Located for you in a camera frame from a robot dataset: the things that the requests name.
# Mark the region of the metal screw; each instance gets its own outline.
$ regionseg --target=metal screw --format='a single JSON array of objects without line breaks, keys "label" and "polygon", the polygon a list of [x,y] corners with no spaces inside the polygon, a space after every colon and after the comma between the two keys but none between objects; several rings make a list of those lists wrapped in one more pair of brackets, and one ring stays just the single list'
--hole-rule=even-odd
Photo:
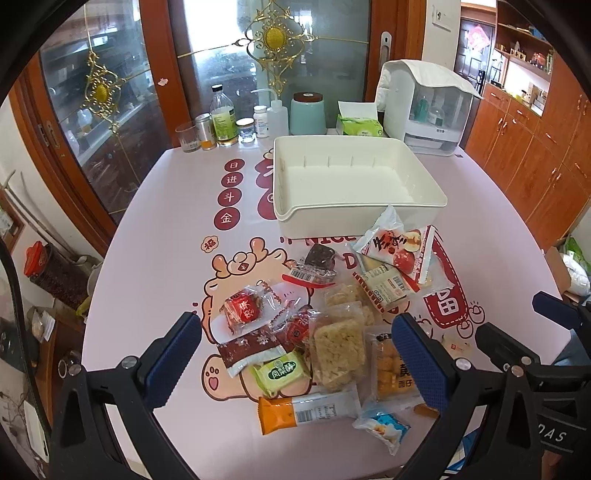
[{"label": "metal screw", "polygon": [[136,356],[130,355],[130,356],[126,356],[121,361],[121,366],[123,368],[129,370],[130,368],[135,367],[137,363],[138,363],[138,358]]},{"label": "metal screw", "polygon": [[472,368],[472,364],[467,358],[458,358],[456,360],[456,367],[458,367],[460,370],[466,371]]},{"label": "metal screw", "polygon": [[82,372],[82,366],[79,364],[74,364],[74,365],[70,365],[70,368],[68,369],[68,373],[72,376],[75,377],[76,375],[78,375],[80,372]]},{"label": "metal screw", "polygon": [[523,377],[523,369],[519,365],[513,365],[511,367],[511,373],[516,377]]}]

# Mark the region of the white plastic tray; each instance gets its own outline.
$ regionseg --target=white plastic tray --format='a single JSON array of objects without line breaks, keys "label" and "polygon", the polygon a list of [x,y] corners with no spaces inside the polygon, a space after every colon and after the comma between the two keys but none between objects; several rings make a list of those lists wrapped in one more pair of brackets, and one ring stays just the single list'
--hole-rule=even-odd
[{"label": "white plastic tray", "polygon": [[302,135],[274,146],[273,205],[288,238],[363,235],[388,205],[407,229],[419,228],[447,205],[400,140]]}]

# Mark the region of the cabinet handle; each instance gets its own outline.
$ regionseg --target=cabinet handle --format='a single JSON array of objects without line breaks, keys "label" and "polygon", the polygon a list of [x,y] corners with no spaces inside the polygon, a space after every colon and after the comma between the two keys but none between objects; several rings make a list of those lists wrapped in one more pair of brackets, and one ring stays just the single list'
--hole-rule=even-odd
[{"label": "cabinet handle", "polygon": [[581,175],[583,177],[587,178],[587,174],[583,170],[581,170],[581,167],[579,167],[579,164],[578,163],[575,162],[574,163],[574,166],[577,167],[577,170],[579,170],[581,172]]},{"label": "cabinet handle", "polygon": [[47,127],[47,131],[49,132],[49,136],[53,140],[53,146],[56,148],[60,148],[60,143],[57,140],[56,131],[53,129],[51,122],[48,120],[47,122],[45,122],[45,125]]}]

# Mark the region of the red decoration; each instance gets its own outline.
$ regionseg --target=red decoration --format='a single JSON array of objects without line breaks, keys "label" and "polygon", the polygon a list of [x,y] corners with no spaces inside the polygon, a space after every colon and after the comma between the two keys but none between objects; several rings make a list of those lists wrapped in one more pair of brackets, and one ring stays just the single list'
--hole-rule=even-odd
[{"label": "red decoration", "polygon": [[240,189],[226,189],[217,196],[217,202],[222,207],[231,207],[232,205],[236,205],[241,198],[242,192]]},{"label": "red decoration", "polygon": [[226,173],[222,178],[222,187],[226,187],[227,189],[237,187],[242,183],[242,180],[244,180],[244,175],[239,171]]},{"label": "red decoration", "polygon": [[240,212],[234,207],[226,207],[221,209],[213,218],[213,225],[218,230],[230,230],[234,228],[240,221]]},{"label": "red decoration", "polygon": [[226,162],[223,166],[224,170],[226,171],[238,171],[244,166],[244,160],[241,158],[234,158],[234,160],[230,160]]}]

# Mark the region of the blue gripper pad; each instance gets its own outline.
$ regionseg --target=blue gripper pad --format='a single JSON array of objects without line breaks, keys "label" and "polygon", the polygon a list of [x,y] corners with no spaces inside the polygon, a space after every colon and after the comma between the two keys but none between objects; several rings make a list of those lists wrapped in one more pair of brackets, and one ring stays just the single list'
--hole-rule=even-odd
[{"label": "blue gripper pad", "polygon": [[[456,373],[449,362],[451,360],[449,354],[439,342],[431,340],[408,313],[398,315],[394,319],[392,341],[427,406],[443,413],[456,386]],[[436,353],[444,362],[448,362],[447,365],[443,365],[446,371],[442,369],[431,351],[438,350],[438,347],[445,355],[442,356],[441,352],[437,351]]]},{"label": "blue gripper pad", "polygon": [[150,409],[162,407],[178,383],[201,342],[201,320],[185,312],[163,337],[150,344],[141,357],[138,379],[144,386],[144,403]]}]

